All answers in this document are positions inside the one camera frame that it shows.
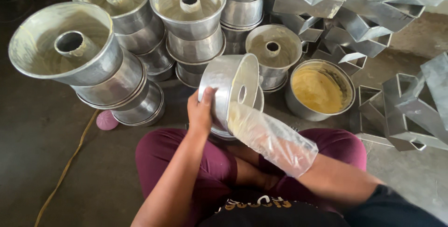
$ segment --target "yellow cake batter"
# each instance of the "yellow cake batter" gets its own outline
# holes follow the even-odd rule
[[[342,109],[342,91],[338,84],[315,66],[305,66],[292,79],[294,95],[311,110],[331,114]]]

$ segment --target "plastic bag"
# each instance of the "plastic bag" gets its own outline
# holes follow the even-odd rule
[[[295,178],[311,167],[318,153],[314,142],[282,121],[238,102],[230,103],[228,128],[241,142]]]

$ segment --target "maroon pants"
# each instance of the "maroon pants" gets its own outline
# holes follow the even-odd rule
[[[158,129],[147,133],[135,151],[138,175],[146,199],[151,193],[174,152],[184,138],[186,130]],[[300,134],[317,144],[319,153],[366,170],[366,149],[355,135],[341,129],[316,128]],[[259,169],[283,178],[267,192],[284,200],[316,203],[316,197],[297,180],[287,177],[272,163],[259,156]],[[199,220],[210,216],[224,204],[232,192],[237,178],[235,157],[207,141],[193,190],[191,213],[186,226],[194,226]]]

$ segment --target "black shirt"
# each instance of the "black shirt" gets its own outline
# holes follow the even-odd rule
[[[252,203],[229,198],[217,213],[199,226],[446,227],[439,219],[383,185],[378,185],[365,203],[343,216],[304,202],[270,196],[261,196]]]

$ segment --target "yellow electrical cord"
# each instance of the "yellow electrical cord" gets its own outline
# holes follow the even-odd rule
[[[67,170],[70,167],[70,163],[72,163],[73,158],[76,156],[78,151],[81,149],[82,142],[84,141],[84,137],[86,136],[87,132],[89,131],[89,128],[92,125],[93,121],[95,120],[95,117],[98,114],[98,112],[99,112],[99,110],[96,109],[95,113],[93,113],[92,118],[90,119],[89,123],[87,124],[86,129],[84,129],[84,132],[82,133],[82,136],[81,136],[81,141],[79,142],[79,145],[78,145],[78,148],[76,149],[76,151],[73,154],[73,156],[70,158],[69,162],[67,162],[67,165],[65,165],[64,171],[62,172],[62,175],[60,176],[59,181],[57,182],[56,188],[53,190],[51,195],[48,197],[48,199],[45,201],[45,203],[43,204],[42,208],[40,209],[39,214],[37,215],[37,219],[36,219],[36,223],[34,224],[34,227],[37,227],[37,225],[39,224],[40,218],[42,217],[43,212],[47,208],[48,203],[50,203],[51,199],[53,198],[53,196],[56,193],[56,190],[59,188],[59,185],[62,183],[62,180],[64,179],[65,174],[67,173]]]

